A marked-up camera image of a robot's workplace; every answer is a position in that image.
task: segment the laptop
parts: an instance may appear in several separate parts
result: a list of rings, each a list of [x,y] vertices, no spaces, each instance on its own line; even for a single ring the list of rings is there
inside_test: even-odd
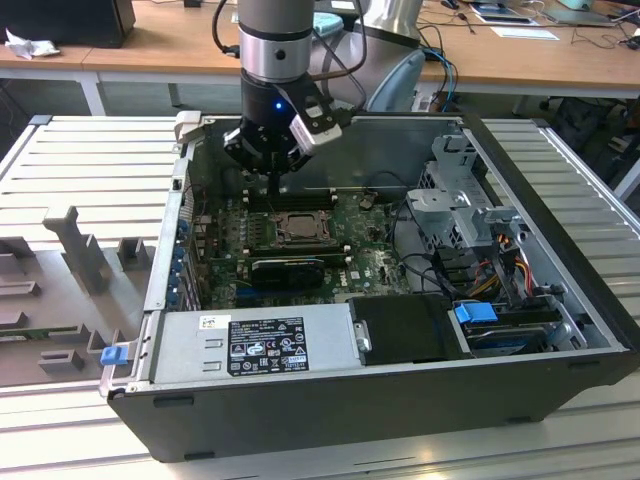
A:
[[[542,15],[554,23],[576,25],[583,27],[615,27],[616,23],[608,17],[594,12],[579,12],[575,10],[550,9],[543,10]]]

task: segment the metal bracket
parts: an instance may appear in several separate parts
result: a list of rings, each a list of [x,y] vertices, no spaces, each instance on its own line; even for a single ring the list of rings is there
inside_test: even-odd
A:
[[[203,135],[202,112],[200,111],[184,111],[176,115],[176,122],[173,131],[176,135],[176,142],[179,144],[189,143],[191,140]]]

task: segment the paper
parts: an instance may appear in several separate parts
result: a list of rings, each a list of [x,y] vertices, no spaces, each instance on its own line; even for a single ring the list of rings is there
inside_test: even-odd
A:
[[[60,50],[56,49],[56,46],[48,40],[31,41],[20,38],[9,30],[6,32],[7,41],[4,42],[4,45],[18,57],[31,60],[33,57],[46,57],[60,53]]]
[[[353,2],[345,2],[342,0],[332,0],[331,6],[339,10],[355,10],[356,9]]]
[[[531,40],[560,40],[549,30],[534,28],[491,27],[491,30],[503,38],[528,38]]]

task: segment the circuit board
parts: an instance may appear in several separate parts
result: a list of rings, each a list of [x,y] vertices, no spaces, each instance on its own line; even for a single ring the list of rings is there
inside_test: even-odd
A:
[[[392,219],[385,204],[367,204],[362,191],[332,198],[326,210],[282,211],[269,205],[262,212],[251,211],[246,198],[227,199],[223,208],[212,212],[206,248],[201,250],[206,270],[203,305],[211,309],[308,305],[410,293],[387,241]],[[274,258],[322,260],[326,268],[321,285],[305,291],[257,291],[251,283],[252,265]]]

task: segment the logo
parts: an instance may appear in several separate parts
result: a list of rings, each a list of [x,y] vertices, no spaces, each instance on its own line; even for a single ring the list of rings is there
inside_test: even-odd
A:
[[[264,354],[264,343],[254,343],[249,348],[247,348],[247,354],[249,355],[263,355]]]
[[[247,353],[247,347],[244,343],[238,343],[231,346],[231,356],[241,357]]]

